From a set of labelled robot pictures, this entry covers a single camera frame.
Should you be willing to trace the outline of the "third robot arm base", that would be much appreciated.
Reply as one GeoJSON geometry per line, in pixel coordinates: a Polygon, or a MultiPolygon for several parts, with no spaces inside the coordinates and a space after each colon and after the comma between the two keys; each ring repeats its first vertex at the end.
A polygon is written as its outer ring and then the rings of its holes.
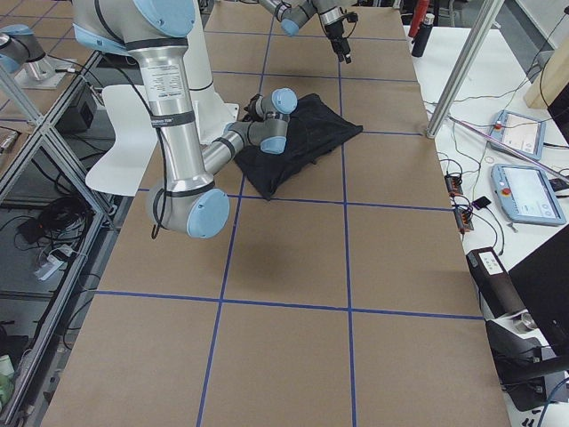
{"type": "Polygon", "coordinates": [[[24,24],[1,28],[1,66],[23,89],[55,90],[66,66],[51,59],[34,31],[24,24]]]}

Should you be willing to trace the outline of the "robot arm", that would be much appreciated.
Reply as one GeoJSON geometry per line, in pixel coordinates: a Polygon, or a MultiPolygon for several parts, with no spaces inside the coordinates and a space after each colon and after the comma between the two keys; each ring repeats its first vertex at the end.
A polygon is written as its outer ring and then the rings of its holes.
{"type": "Polygon", "coordinates": [[[207,148],[200,145],[183,57],[200,21],[191,1],[75,1],[76,40],[100,52],[133,57],[140,68],[144,109],[163,157],[163,178],[147,199],[154,232],[212,238],[230,203],[214,175],[247,146],[280,155],[298,99],[290,88],[251,98],[247,121],[236,121],[207,148]]]}
{"type": "Polygon", "coordinates": [[[305,0],[291,5],[286,1],[260,0],[259,4],[276,18],[288,36],[296,36],[305,24],[317,16],[338,61],[346,64],[352,61],[349,36],[344,34],[343,22],[355,26],[358,15],[345,10],[340,1],[305,0]]]}

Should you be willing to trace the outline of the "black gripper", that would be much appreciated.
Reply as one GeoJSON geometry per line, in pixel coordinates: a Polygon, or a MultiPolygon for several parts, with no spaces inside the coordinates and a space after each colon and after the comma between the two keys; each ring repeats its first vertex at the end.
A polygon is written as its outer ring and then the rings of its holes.
{"type": "Polygon", "coordinates": [[[264,121],[266,116],[265,97],[261,93],[255,94],[244,108],[244,121],[264,121]]]}
{"type": "Polygon", "coordinates": [[[337,20],[334,23],[324,25],[325,35],[331,43],[333,52],[339,62],[350,63],[351,50],[348,39],[344,36],[343,21],[337,20]]]}

